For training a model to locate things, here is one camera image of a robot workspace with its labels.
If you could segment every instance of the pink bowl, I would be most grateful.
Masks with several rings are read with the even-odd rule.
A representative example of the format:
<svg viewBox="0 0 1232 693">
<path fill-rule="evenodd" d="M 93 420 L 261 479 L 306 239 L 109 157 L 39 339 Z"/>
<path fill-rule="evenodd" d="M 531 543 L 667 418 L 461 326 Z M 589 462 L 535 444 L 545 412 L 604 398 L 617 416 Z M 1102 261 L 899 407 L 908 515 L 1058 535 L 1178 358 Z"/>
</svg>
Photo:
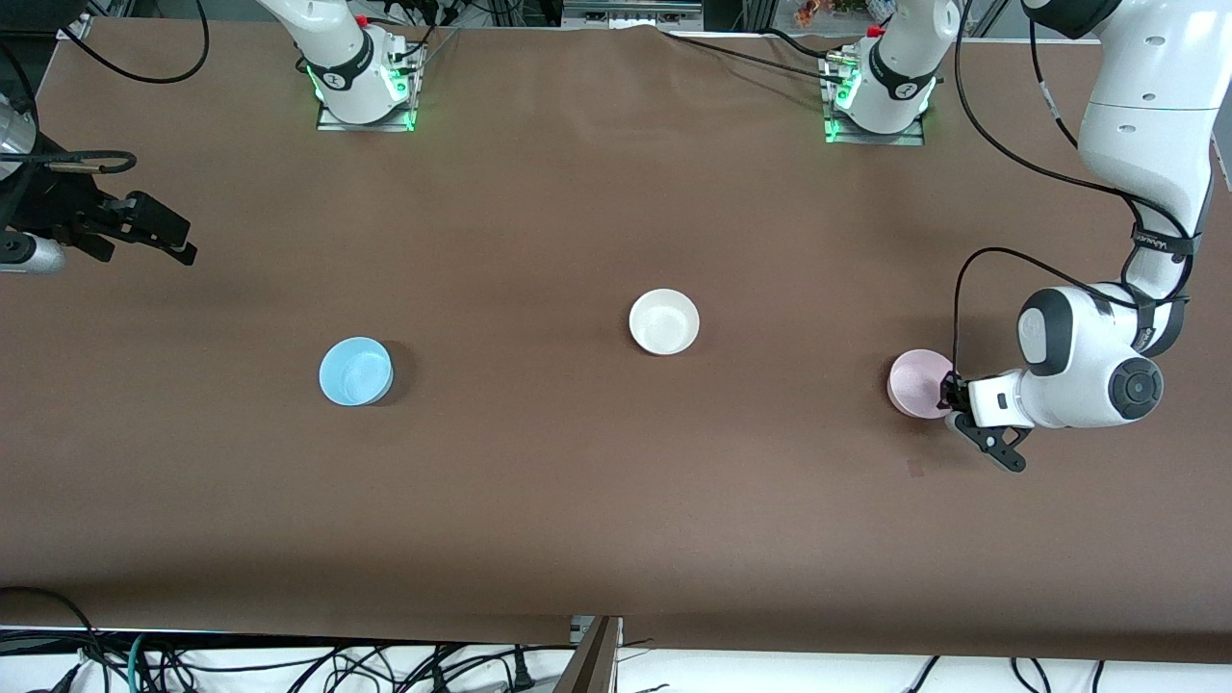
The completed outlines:
<svg viewBox="0 0 1232 693">
<path fill-rule="evenodd" d="M 928 349 L 913 349 L 890 366 L 886 393 L 899 412 L 922 419 L 939 419 L 950 413 L 940 408 L 941 381 L 954 369 L 950 359 Z"/>
</svg>

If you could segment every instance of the circular button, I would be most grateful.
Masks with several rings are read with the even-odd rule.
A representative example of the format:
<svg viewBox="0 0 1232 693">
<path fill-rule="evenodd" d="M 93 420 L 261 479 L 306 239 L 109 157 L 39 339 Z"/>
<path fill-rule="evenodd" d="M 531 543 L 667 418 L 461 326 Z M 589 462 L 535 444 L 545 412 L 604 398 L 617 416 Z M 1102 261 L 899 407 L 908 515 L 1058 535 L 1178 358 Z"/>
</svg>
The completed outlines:
<svg viewBox="0 0 1232 693">
<path fill-rule="evenodd" d="M 1147 402 L 1154 397 L 1154 382 L 1149 374 L 1140 372 L 1130 376 L 1125 393 L 1135 402 Z"/>
</svg>

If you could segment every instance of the brown paper sheet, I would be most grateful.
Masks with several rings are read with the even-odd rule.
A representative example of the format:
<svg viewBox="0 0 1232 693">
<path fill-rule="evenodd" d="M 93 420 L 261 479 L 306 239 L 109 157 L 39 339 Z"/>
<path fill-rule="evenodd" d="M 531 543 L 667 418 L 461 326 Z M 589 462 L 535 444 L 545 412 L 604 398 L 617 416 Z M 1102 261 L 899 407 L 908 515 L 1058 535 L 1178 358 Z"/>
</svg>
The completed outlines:
<svg viewBox="0 0 1232 693">
<path fill-rule="evenodd" d="M 174 74 L 197 31 L 90 43 Z M 897 414 L 888 364 L 947 350 L 976 248 L 1094 281 L 1130 221 L 997 154 L 952 81 L 926 147 L 834 146 L 807 78 L 652 30 L 467 31 L 418 132 L 318 133 L 281 27 L 212 35 L 184 84 L 73 46 L 51 68 L 44 131 L 136 152 L 101 182 L 185 215 L 201 253 L 4 277 L 2 582 L 112 626 L 559 641 L 614 613 L 663 646 L 1232 660 L 1227 195 L 1159 411 L 1039 432 L 1013 476 Z M 1026 48 L 968 55 L 989 128 L 1084 174 Z M 1045 49 L 1073 125 L 1098 65 Z M 1020 365 L 1018 308 L 1055 281 L 1002 258 L 968 281 L 963 369 Z M 657 286 L 702 316 L 678 358 L 627 335 Z M 354 334 L 394 350 L 382 406 L 318 391 Z"/>
</svg>

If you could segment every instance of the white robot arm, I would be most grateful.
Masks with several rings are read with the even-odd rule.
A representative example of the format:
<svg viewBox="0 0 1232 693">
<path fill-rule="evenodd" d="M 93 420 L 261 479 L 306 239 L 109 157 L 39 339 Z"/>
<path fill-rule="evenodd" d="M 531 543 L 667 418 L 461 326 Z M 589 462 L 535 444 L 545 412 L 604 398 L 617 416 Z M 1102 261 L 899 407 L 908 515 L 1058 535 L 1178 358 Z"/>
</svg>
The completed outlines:
<svg viewBox="0 0 1232 693">
<path fill-rule="evenodd" d="M 291 32 L 318 96 L 338 120 L 368 125 L 409 97 L 407 39 L 361 26 L 346 0 L 256 1 Z"/>
<path fill-rule="evenodd" d="M 936 86 L 936 68 L 958 35 L 958 16 L 952 0 L 898 0 L 885 35 L 855 44 L 850 96 L 835 107 L 869 132 L 906 129 Z"/>
<path fill-rule="evenodd" d="M 1159 402 L 1151 358 L 1180 333 L 1212 190 L 1211 128 L 1232 79 L 1227 0 L 1023 1 L 1042 26 L 1100 38 L 1104 64 L 1078 150 L 1099 178 L 1165 213 L 1135 202 L 1141 221 L 1122 276 L 1094 285 L 1105 297 L 1062 286 L 1026 301 L 1018 321 L 1026 369 L 946 382 L 950 427 L 1010 471 L 1025 464 L 1013 448 L 1030 428 L 1120 425 Z M 1010 429 L 1019 438 L 1005 441 Z"/>
</svg>

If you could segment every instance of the white bowl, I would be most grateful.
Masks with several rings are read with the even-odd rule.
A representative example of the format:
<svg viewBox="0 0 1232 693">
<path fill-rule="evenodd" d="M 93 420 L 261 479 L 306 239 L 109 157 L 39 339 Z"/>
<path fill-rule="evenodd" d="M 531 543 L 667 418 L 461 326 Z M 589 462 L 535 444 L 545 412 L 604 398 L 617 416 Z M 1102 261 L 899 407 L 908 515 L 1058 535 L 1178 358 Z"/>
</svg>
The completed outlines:
<svg viewBox="0 0 1232 693">
<path fill-rule="evenodd" d="M 655 289 L 642 295 L 628 312 L 628 330 L 642 349 L 670 356 L 697 339 L 701 318 L 697 307 L 684 293 Z"/>
</svg>

